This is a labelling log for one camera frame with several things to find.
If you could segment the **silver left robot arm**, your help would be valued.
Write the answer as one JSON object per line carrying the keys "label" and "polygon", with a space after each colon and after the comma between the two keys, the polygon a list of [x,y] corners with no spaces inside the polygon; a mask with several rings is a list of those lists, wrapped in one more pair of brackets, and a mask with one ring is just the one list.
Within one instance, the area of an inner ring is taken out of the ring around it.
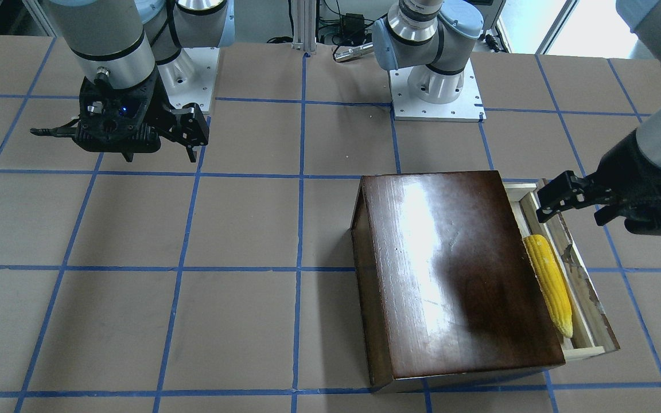
{"label": "silver left robot arm", "polygon": [[[615,7],[661,68],[661,1],[617,1]],[[482,29],[479,10],[464,1],[397,1],[372,26],[380,67],[411,68],[415,97],[430,104],[454,97]],[[661,109],[609,149],[595,172],[562,172],[537,196],[540,223],[598,205],[597,225],[622,217],[628,232],[661,237]]]}

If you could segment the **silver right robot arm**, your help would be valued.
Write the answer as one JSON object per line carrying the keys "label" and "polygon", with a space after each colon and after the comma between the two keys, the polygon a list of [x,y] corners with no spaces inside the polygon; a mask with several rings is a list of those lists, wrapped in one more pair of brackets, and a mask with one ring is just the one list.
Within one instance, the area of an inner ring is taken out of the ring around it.
{"label": "silver right robot arm", "polygon": [[189,50],[232,45],[232,1],[47,1],[45,7],[84,72],[79,114],[39,137],[68,138],[127,162],[167,139],[191,162],[209,143],[201,70]]}

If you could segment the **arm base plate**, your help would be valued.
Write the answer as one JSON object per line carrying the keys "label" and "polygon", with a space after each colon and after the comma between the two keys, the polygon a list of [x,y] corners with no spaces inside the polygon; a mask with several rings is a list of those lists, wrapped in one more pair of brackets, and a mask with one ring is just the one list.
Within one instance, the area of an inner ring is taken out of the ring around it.
{"label": "arm base plate", "polygon": [[388,78],[396,120],[481,122],[487,118],[472,60],[461,73],[450,76],[420,65],[389,71]]}
{"label": "arm base plate", "polygon": [[197,104],[204,115],[212,112],[221,49],[182,49],[174,60],[158,65],[169,101],[176,109]]}

